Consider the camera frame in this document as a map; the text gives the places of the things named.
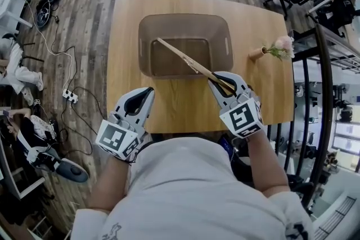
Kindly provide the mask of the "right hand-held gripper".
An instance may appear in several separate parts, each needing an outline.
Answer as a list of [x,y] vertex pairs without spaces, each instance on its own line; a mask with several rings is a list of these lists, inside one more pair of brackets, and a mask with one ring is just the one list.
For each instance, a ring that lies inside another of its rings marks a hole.
[[243,78],[228,71],[216,71],[214,75],[233,86],[235,93],[240,93],[235,98],[233,94],[227,94],[220,84],[208,80],[213,96],[220,108],[223,108],[219,118],[228,130],[239,138],[247,138],[263,130],[259,98],[252,89],[248,88]]

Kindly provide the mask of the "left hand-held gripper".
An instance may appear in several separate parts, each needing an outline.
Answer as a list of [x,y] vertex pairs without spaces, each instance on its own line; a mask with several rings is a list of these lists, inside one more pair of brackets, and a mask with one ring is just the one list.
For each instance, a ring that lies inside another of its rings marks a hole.
[[120,97],[115,110],[103,120],[95,144],[123,162],[134,162],[147,132],[144,125],[155,100],[152,87],[132,90]]

